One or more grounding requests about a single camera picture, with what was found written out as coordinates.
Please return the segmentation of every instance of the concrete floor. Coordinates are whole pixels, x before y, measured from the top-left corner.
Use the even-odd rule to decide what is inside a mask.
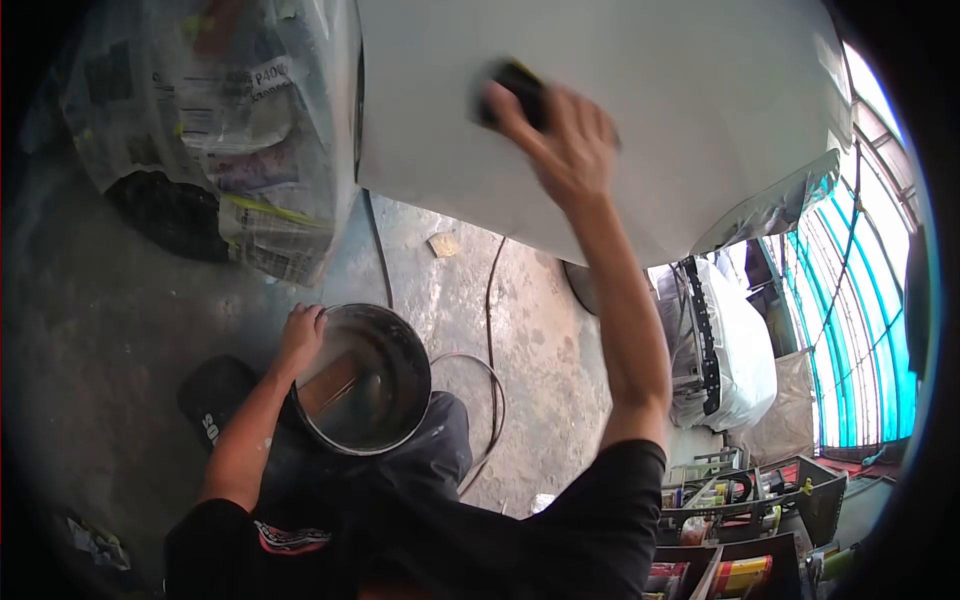
[[[372,230],[357,203],[321,287],[298,289],[235,264],[178,258],[124,225],[70,147],[31,161],[3,233],[4,419],[16,458],[54,511],[115,534],[148,589],[162,540],[196,500],[205,454],[175,392],[205,358],[232,353],[264,370],[298,301],[385,303]],[[484,300],[499,236],[373,198],[396,310],[430,356],[486,357]],[[434,258],[450,231],[460,253]],[[508,241],[492,289],[495,367],[507,394],[499,448],[465,501],[527,516],[592,459],[609,390],[597,320],[560,263]],[[467,404],[479,454],[490,435],[490,383],[463,359],[434,388]],[[714,451],[706,429],[673,431],[670,462]]]

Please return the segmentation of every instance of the cable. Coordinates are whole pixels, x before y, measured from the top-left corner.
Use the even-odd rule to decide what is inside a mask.
[[[394,288],[390,282],[390,272],[387,269],[387,255],[383,251],[383,242],[380,239],[380,229],[376,226],[376,217],[373,214],[373,204],[370,198],[370,190],[363,189],[364,196],[364,205],[367,209],[367,218],[370,219],[370,227],[373,232],[373,242],[376,245],[376,251],[380,258],[380,270],[383,273],[383,283],[387,289],[387,306],[393,310],[394,308]],[[473,465],[470,468],[475,468],[476,470],[473,473],[473,477],[467,482],[466,485],[462,487],[461,490],[458,490],[460,497],[469,492],[470,488],[473,487],[473,484],[477,482],[480,478],[480,474],[483,472],[483,469],[487,466],[487,462],[490,460],[490,457],[493,454],[493,451],[496,449],[497,444],[500,442],[500,435],[503,433],[503,425],[506,422],[507,415],[507,395],[503,391],[503,383],[500,381],[500,377],[496,374],[496,370],[493,368],[493,327],[491,319],[491,289],[493,288],[493,276],[496,274],[496,265],[500,261],[500,254],[503,252],[503,247],[507,243],[507,236],[504,235],[500,238],[500,246],[496,249],[496,255],[493,257],[493,264],[490,267],[490,277],[487,280],[487,297],[484,302],[484,307],[487,313],[487,355],[489,356],[489,363],[485,362],[479,356],[474,356],[473,354],[468,354],[466,352],[452,351],[447,354],[442,354],[433,360],[430,361],[430,366],[439,363],[446,358],[452,358],[454,356],[463,356],[469,358],[473,361],[476,361],[483,365],[490,373],[490,390],[491,390],[491,401],[492,401],[492,423],[491,423],[491,434],[490,441],[487,443],[487,447],[484,449],[483,454],[481,455],[480,460],[474,461]]]
[[[436,365],[436,364],[439,363],[440,361],[442,361],[442,360],[444,360],[444,359],[446,359],[446,358],[453,358],[454,356],[463,356],[464,358],[469,358],[469,359],[471,359],[471,360],[473,360],[473,361],[476,361],[477,363],[480,363],[480,364],[483,366],[483,368],[486,369],[487,372],[490,373],[491,381],[493,382],[493,385],[495,386],[495,388],[496,388],[496,389],[499,391],[499,393],[500,393],[500,396],[499,396],[499,398],[500,398],[500,411],[499,411],[499,412],[500,412],[500,419],[499,419],[499,423],[496,423],[496,424],[494,425],[493,431],[491,432],[491,436],[490,436],[490,442],[487,444],[487,447],[484,449],[483,455],[481,456],[480,460],[473,461],[473,466],[472,466],[471,468],[476,468],[476,471],[473,473],[473,477],[467,482],[466,485],[464,485],[464,486],[462,487],[462,489],[461,489],[460,491],[458,491],[458,494],[460,494],[460,497],[464,497],[464,495],[466,495],[467,492],[469,492],[470,488],[473,487],[473,484],[476,483],[477,479],[480,478],[480,473],[483,472],[484,467],[487,465],[487,461],[490,460],[490,457],[493,455],[493,451],[496,449],[497,443],[499,443],[499,441],[500,441],[500,434],[503,433],[503,423],[504,423],[504,420],[505,420],[505,417],[506,417],[506,414],[507,414],[507,413],[506,413],[506,408],[507,408],[507,406],[506,406],[506,403],[504,402],[504,398],[506,397],[506,395],[505,395],[504,392],[503,392],[503,383],[500,381],[500,377],[496,374],[496,371],[493,370],[493,367],[491,367],[490,365],[488,365],[488,364],[487,364],[482,358],[480,358],[479,356],[475,356],[475,355],[473,355],[473,354],[468,354],[468,353],[466,353],[466,352],[459,352],[459,351],[457,351],[457,350],[454,350],[454,351],[452,351],[452,352],[448,352],[447,354],[442,354],[442,355],[438,356],[437,358],[433,359],[432,361],[430,361],[430,366],[432,367],[433,365]],[[496,396],[496,394],[494,394],[494,396],[493,396],[493,414],[494,414],[494,419],[495,419],[495,420],[496,420],[496,413],[497,413],[496,408],[497,408],[497,396]]]
[[[367,208],[367,218],[370,219],[370,229],[373,230],[373,242],[376,252],[380,256],[380,271],[383,273],[383,285],[387,288],[387,306],[394,309],[394,286],[390,284],[390,271],[387,269],[387,255],[383,251],[383,242],[380,240],[380,228],[376,226],[376,217],[373,215],[373,203],[370,200],[370,190],[363,188],[364,205]]]

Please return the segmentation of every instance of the hand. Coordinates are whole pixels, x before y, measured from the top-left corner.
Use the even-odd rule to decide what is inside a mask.
[[[527,122],[519,100],[506,87],[489,82],[486,93],[500,132],[533,160],[540,184],[567,218],[610,201],[616,130],[604,110],[553,86],[546,101],[553,134],[545,137]]]
[[[270,368],[280,378],[292,383],[317,356],[324,344],[326,315],[321,316],[323,310],[319,304],[307,308],[298,302],[290,311],[280,337],[280,352]]]

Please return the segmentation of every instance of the person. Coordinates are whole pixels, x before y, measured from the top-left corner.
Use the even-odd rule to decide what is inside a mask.
[[[596,458],[529,518],[460,503],[467,412],[435,393],[411,441],[378,457],[318,457],[321,467],[268,501],[260,491],[281,406],[323,343],[322,308],[298,305],[269,372],[217,433],[197,505],[166,539],[169,597],[640,597],[672,392],[660,317],[611,199],[614,125],[591,101],[552,86],[543,135],[508,90],[488,83],[485,93],[590,267],[612,397]]]

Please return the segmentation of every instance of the metal bucket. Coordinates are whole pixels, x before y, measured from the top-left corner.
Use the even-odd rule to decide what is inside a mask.
[[[359,367],[349,392],[318,415],[307,415],[291,390],[307,431],[321,444],[371,456],[403,444],[417,431],[430,402],[430,361],[420,336],[397,313],[376,304],[326,310],[321,368],[351,352]]]

